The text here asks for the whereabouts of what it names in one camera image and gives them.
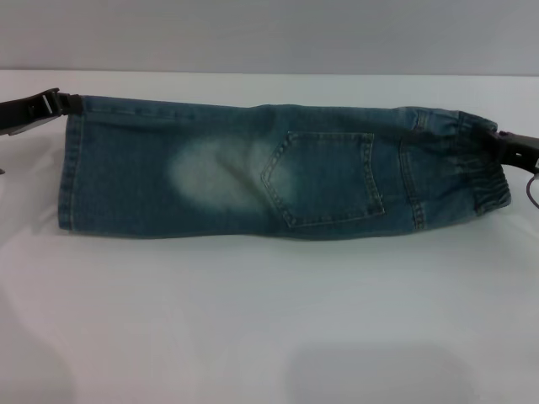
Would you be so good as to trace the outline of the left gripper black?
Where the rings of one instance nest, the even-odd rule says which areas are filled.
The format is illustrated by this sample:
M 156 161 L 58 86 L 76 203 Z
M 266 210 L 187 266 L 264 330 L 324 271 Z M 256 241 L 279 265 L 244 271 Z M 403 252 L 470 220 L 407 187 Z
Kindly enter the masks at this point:
M 83 98 L 59 94 L 52 88 L 36 95 L 1 103 L 1 135 L 14 136 L 43 125 L 62 114 L 81 114 Z

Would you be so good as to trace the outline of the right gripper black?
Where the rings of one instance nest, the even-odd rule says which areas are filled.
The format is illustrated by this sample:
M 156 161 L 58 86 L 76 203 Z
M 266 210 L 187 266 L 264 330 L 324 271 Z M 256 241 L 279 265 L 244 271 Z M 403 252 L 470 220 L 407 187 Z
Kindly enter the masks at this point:
M 538 172 L 539 140 L 520 135 L 500 135 L 486 131 L 486 147 L 501 147 L 500 163 L 523 169 L 529 173 Z

